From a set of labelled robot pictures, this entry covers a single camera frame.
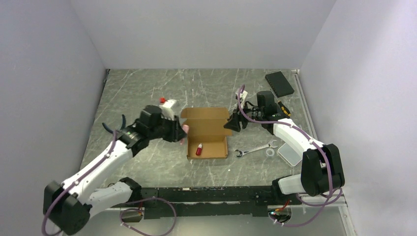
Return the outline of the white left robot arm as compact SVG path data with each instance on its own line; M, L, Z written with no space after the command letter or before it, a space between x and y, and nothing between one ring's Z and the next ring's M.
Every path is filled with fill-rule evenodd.
M179 142L187 136L173 110L175 104L176 100L170 99L159 105L147 105L131 125L123 123L119 130L112 131L110 144L79 172L61 183L50 182L44 189L42 234L48 235L47 221L58 227L55 235L70 236L113 205L136 206L142 196L141 186L134 180L126 177L111 187L98 186L151 140Z

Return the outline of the red small bottle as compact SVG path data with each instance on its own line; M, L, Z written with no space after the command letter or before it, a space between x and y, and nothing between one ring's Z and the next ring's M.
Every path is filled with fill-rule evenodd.
M195 152L196 156L200 156L200 155L201 155L201 153L202 153L202 149L203 149L203 144L202 144L202 143L200 143L200 144L197 146L197 149L196 149L196 152Z

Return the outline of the pink tube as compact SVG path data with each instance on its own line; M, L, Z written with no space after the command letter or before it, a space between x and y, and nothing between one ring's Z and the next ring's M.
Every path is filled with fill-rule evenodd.
M188 125L183 125L182 129L184 130L185 133L189 132L189 126Z

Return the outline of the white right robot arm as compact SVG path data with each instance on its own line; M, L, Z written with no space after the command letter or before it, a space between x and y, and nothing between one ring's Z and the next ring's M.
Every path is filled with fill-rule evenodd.
M247 92L236 92L237 107L224 128L240 132L249 122L261 124L270 134L281 139L301 158L301 173L282 177L274 182L271 198L283 204L292 194L318 196L333 193L345 185L340 152L334 144L324 144L308 135L291 119L290 110L275 101L272 91L256 94L257 104L246 101Z

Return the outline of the brown cardboard paper box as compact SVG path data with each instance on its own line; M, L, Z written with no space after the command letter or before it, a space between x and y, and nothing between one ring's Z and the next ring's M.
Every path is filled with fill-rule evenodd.
M182 110L181 118L189 126L187 134L187 159L226 159L228 156L227 137L232 131L223 125L228 121L229 111L225 107L195 107ZM200 156L197 146L202 143Z

